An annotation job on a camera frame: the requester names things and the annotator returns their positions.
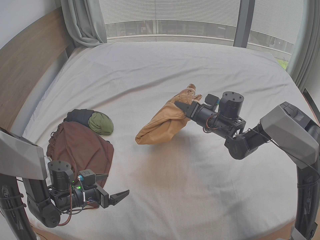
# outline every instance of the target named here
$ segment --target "wooden headboard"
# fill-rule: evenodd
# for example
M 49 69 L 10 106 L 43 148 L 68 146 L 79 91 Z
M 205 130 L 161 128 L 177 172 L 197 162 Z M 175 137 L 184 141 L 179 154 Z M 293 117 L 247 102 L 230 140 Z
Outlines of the wooden headboard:
M 72 42 L 62 9 L 26 27 L 0 50 L 0 126 L 10 130 L 28 95 Z

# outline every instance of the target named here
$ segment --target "tan garment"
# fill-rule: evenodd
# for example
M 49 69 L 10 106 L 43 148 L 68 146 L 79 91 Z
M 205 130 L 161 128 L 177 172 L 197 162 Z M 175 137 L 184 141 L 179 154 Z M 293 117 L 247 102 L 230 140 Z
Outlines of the tan garment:
M 90 128 L 78 122 L 63 122 L 51 134 L 47 156 L 52 160 L 68 162 L 78 181 L 79 171 L 91 169 L 95 174 L 108 174 L 113 146 Z M 101 187 L 107 179 L 97 182 Z
M 191 104 L 193 100 L 201 100 L 202 95 L 196 95 L 196 87 L 190 84 L 155 114 L 151 121 L 137 134 L 135 140 L 138 144 L 159 144 L 168 142 L 189 121 L 185 113 L 174 105 L 175 101 Z

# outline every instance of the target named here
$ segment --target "mattress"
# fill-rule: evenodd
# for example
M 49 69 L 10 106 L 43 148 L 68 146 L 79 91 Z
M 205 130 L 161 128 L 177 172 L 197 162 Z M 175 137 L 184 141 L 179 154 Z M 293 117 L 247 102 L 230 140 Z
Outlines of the mattress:
M 113 144 L 114 156 L 104 189 L 109 194 L 130 189 L 130 194 L 116 206 L 82 211 L 56 228 L 46 228 L 26 209 L 31 224 L 64 239 L 240 240 L 257 239 L 293 221 L 296 166 L 272 143 L 234 160 L 224 139 L 204 134 L 190 121 L 170 142 L 137 145 L 139 130 L 190 83 L 202 102 L 207 94 L 242 94 L 246 128 L 284 101 L 314 118 L 269 53 L 187 42 L 78 49 L 39 102 L 23 136 L 46 151 L 67 112 L 107 114 L 114 132 L 103 138 Z

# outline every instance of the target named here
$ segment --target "bed frame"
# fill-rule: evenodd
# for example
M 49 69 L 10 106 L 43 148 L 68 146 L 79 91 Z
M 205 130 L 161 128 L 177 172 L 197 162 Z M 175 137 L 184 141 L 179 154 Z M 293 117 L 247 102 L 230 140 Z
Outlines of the bed frame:
M 11 130 L 32 89 L 59 55 L 72 44 L 61 7 L 38 19 L 0 50 L 0 126 Z M 320 224 L 320 211 L 316 220 Z M 294 222 L 259 240 L 288 239 Z M 34 228 L 48 240 L 63 240 Z M 314 235 L 320 239 L 320 229 Z

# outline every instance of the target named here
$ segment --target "robotic arm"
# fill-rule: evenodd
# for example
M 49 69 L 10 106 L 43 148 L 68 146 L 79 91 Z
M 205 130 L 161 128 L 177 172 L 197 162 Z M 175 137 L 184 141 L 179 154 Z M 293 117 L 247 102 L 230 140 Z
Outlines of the robotic arm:
M 33 232 L 22 202 L 16 177 L 21 177 L 30 212 L 48 228 L 64 226 L 61 214 L 78 214 L 90 203 L 107 208 L 118 204 L 129 190 L 110 195 L 96 182 L 108 174 L 95 174 L 86 169 L 79 172 L 75 183 L 71 165 L 64 161 L 47 164 L 51 185 L 47 186 L 47 171 L 43 149 L 23 137 L 0 127 L 0 211 L 18 240 L 40 239 Z M 79 212 L 72 209 L 82 207 Z
M 267 142 L 286 152 L 297 165 L 298 175 L 298 207 L 290 240 L 310 240 L 317 228 L 320 199 L 320 127 L 297 107 L 283 102 L 262 117 L 257 126 L 243 132 L 246 121 L 239 116 L 243 101 L 241 94 L 227 91 L 220 100 L 208 94 L 206 104 L 174 104 L 205 133 L 225 138 L 224 145 L 234 159 L 247 157 Z

